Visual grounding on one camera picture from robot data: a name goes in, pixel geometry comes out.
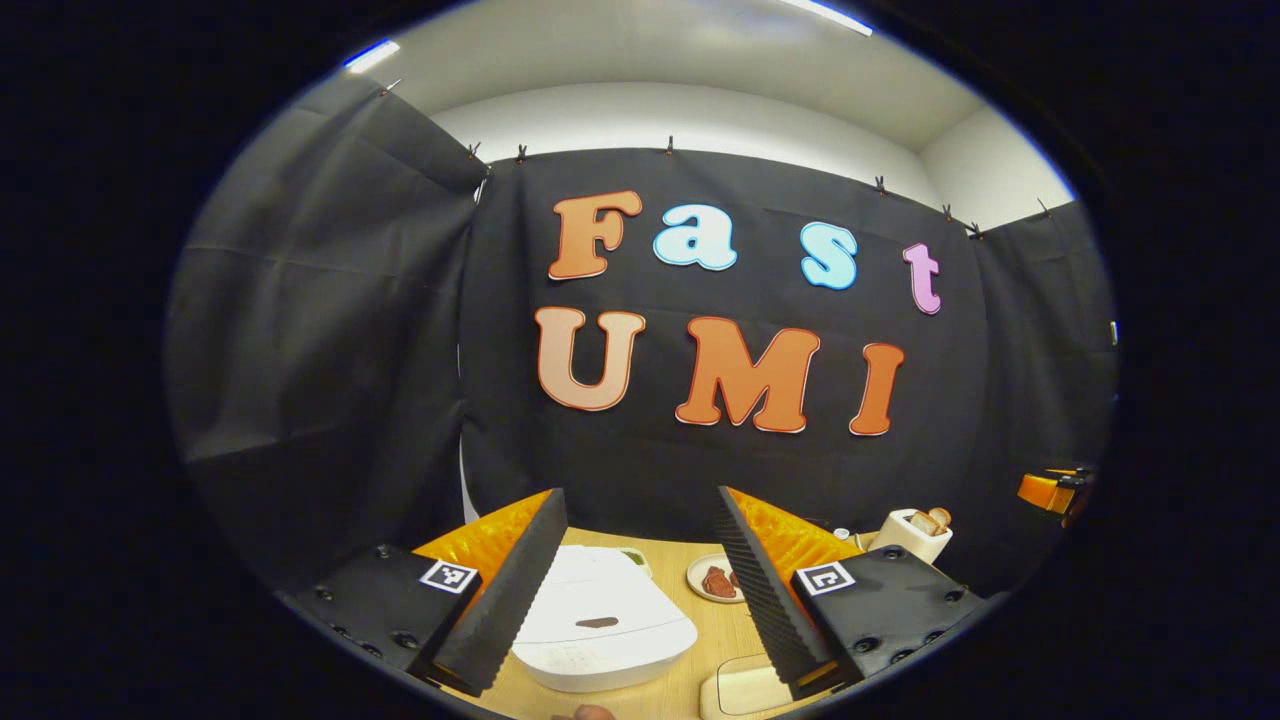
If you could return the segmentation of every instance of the plate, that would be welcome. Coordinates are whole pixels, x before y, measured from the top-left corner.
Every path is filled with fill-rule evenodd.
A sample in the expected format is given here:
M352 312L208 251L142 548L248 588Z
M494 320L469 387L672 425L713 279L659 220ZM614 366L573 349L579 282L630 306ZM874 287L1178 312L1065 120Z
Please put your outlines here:
M742 594L742 588L733 588L733 597L717 597L703 589L703 578L707 577L707 570L710 569L712 565L719 568L721 570L724 570L726 575L728 575L732 571L732 568L730 568L728 564L728 557L724 556L724 553L699 557L698 560L694 560L694 564L690 565L689 570L685 573L685 579L689 580L689 587L694 588L695 593L713 602L745 601L746 596Z

